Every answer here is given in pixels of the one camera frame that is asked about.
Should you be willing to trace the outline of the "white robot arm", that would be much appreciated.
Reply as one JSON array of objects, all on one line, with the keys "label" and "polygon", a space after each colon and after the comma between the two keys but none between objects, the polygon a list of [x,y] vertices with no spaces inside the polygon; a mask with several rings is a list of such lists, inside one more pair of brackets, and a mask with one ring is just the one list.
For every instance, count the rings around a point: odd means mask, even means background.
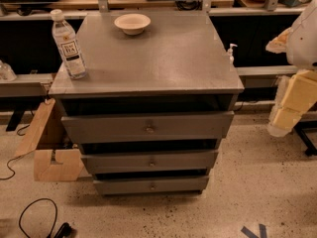
[{"label": "white robot arm", "polygon": [[317,103],[317,0],[312,0],[292,26],[270,41],[272,53],[286,53],[297,67],[292,77],[283,76],[269,114],[268,132],[284,137]]}]

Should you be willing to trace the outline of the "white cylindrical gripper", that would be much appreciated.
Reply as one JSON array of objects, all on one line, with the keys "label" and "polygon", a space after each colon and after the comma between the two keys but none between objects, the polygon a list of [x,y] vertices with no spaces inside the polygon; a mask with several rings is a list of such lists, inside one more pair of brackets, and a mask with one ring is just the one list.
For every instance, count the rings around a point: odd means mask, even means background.
[{"label": "white cylindrical gripper", "polygon": [[292,77],[279,78],[267,130],[284,137],[317,102],[317,71],[302,69]]}]

